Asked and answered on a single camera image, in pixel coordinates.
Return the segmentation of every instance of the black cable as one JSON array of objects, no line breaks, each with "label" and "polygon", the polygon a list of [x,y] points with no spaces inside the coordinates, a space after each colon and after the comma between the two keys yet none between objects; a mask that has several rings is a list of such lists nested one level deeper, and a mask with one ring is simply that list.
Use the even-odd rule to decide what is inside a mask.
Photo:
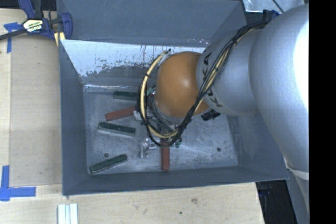
[{"label": "black cable", "polygon": [[[192,116],[194,115],[195,111],[196,111],[196,108],[198,107],[199,103],[202,101],[203,97],[207,94],[208,90],[215,84],[215,82],[218,80],[218,78],[220,77],[220,75],[222,74],[225,66],[226,66],[226,63],[227,63],[227,60],[228,60],[228,57],[229,57],[229,54],[230,54],[230,51],[232,50],[232,48],[237,44],[238,40],[240,38],[242,38],[245,34],[247,34],[249,31],[251,30],[254,30],[254,29],[260,29],[260,28],[263,28],[266,24],[265,23],[256,23],[256,24],[252,24],[252,25],[248,25],[248,26],[244,26],[242,28],[240,28],[236,35],[222,48],[222,50],[220,51],[220,53],[218,54],[217,58],[215,59],[214,63],[212,64],[208,74],[206,75],[201,87],[200,87],[200,90],[198,92],[198,96],[196,98],[196,101],[195,103],[193,104],[193,106],[189,109],[189,111],[187,112],[186,116],[184,117],[182,123],[177,127],[178,131],[177,131],[177,134],[175,136],[172,137],[172,139],[169,141],[169,139],[167,139],[167,141],[165,141],[165,144],[160,144],[158,143],[152,136],[152,133],[149,129],[149,123],[148,123],[148,120],[144,120],[144,117],[141,115],[141,118],[143,120],[143,124],[146,126],[146,129],[147,129],[147,133],[148,133],[148,136],[149,138],[152,140],[152,142],[157,145],[157,146],[160,146],[160,147],[170,147],[171,145],[173,145],[177,140],[181,139],[181,135],[182,133],[184,132],[184,130],[187,128],[188,124],[190,123],[190,121],[192,120]],[[212,81],[211,85],[208,86],[207,89],[205,89],[205,86],[206,86],[206,83],[207,81],[210,79],[210,76],[212,76],[213,74],[213,71],[217,68],[217,64],[219,63],[219,61],[221,61],[222,59],[222,56],[224,55],[224,53],[226,53],[227,51],[227,56],[225,57],[223,63],[221,64],[221,66],[219,67],[219,69],[217,70],[216,72],[216,75],[215,75],[215,78],[214,80]]]}]

